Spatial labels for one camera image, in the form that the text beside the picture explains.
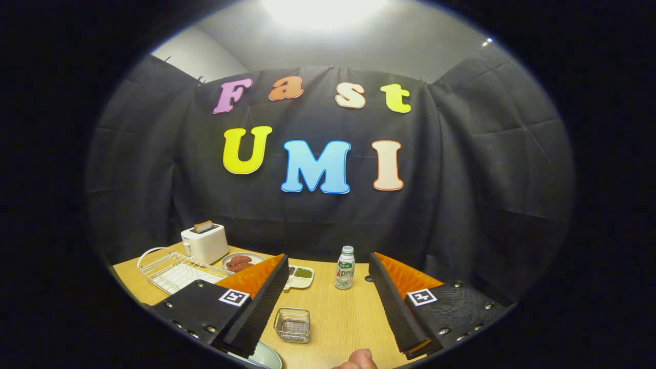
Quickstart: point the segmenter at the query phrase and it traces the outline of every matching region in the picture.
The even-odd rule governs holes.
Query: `black curtain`
[[[110,263],[173,240],[175,143],[196,84],[149,55],[118,84],[94,129],[85,181],[90,233]]]
[[[286,76],[303,79],[303,94],[269,100],[273,83]],[[212,114],[221,84],[244,78],[253,86],[234,109]],[[129,80],[104,112],[89,160],[95,240],[112,263],[178,242],[181,230],[211,219],[226,227],[230,244],[250,250],[333,261],[341,246],[352,245],[357,261],[378,251],[515,300],[566,230],[573,170],[564,125],[539,84],[497,47],[483,48],[433,84],[300,67],[197,88],[151,56]],[[364,87],[364,108],[337,105],[335,88],[345,81]],[[409,113],[387,107],[380,87],[391,83],[410,92]],[[249,175],[228,172],[223,133],[246,129],[239,147],[246,160],[250,130],[259,125],[273,129],[262,165]],[[283,144],[295,139],[307,141],[316,158],[330,141],[349,142],[350,192],[310,192],[302,181],[303,191],[283,192]],[[377,140],[402,145],[401,190],[373,188]]]

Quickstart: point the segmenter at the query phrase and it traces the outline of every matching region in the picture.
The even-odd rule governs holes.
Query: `yellow letter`
[[[337,85],[337,93],[339,95],[335,95],[335,101],[339,106],[360,109],[367,104],[365,97],[361,95],[361,93],[365,93],[365,89],[361,85],[342,82]]]
[[[403,96],[409,97],[410,92],[401,89],[401,85],[393,83],[381,87],[380,90],[385,93],[385,101],[387,102],[387,107],[391,111],[397,113],[407,113],[410,111],[410,105],[403,103]]]
[[[269,93],[269,100],[278,101],[284,98],[297,98],[303,94],[303,89],[300,86],[303,80],[298,76],[289,76],[279,79],[274,83],[275,89]]]
[[[239,142],[242,136],[246,134],[243,128],[233,128],[227,130],[223,137],[226,138],[226,147],[223,149],[223,166],[230,173],[249,174],[256,171],[264,159],[264,146],[266,136],[273,130],[271,127],[261,125],[251,130],[255,139],[253,140],[253,155],[247,162],[239,160]]]

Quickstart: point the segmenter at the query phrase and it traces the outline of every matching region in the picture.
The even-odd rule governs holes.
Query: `water bottle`
[[[353,286],[353,274],[356,271],[356,258],[353,256],[353,247],[344,246],[342,255],[337,259],[337,276],[335,287],[340,290],[348,290]]]

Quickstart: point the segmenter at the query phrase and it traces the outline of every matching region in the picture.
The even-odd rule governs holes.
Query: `wire dish rack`
[[[155,250],[171,250],[171,252],[142,267],[141,260],[144,256]],[[228,276],[223,269],[201,263],[170,248],[153,248],[144,252],[136,262],[136,267],[148,278],[150,283],[169,295],[180,291],[194,280],[202,279],[214,284]]]

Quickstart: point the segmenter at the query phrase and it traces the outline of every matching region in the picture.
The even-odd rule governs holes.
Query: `table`
[[[186,255],[182,242],[170,246],[171,249]],[[243,252],[241,248],[228,246],[230,253]],[[167,250],[158,250],[144,257],[142,265],[147,265],[165,256]],[[257,253],[265,259],[272,257]],[[348,360],[356,349],[370,349],[373,360],[379,369],[391,369],[425,357],[407,360],[394,341],[394,335],[387,323],[378,291],[372,282],[364,277],[369,273],[368,263],[356,263],[353,287],[348,290],[335,288],[335,262],[307,261],[289,259],[289,264],[314,269],[312,285],[303,290],[290,288],[282,292],[260,340],[275,350],[286,369],[330,369]],[[128,290],[140,302],[155,305],[167,294],[150,284],[137,269],[138,258],[114,265],[116,273]],[[213,264],[220,266],[220,260]],[[280,307],[298,307],[310,312],[310,342],[307,344],[285,342],[274,330],[274,318]]]

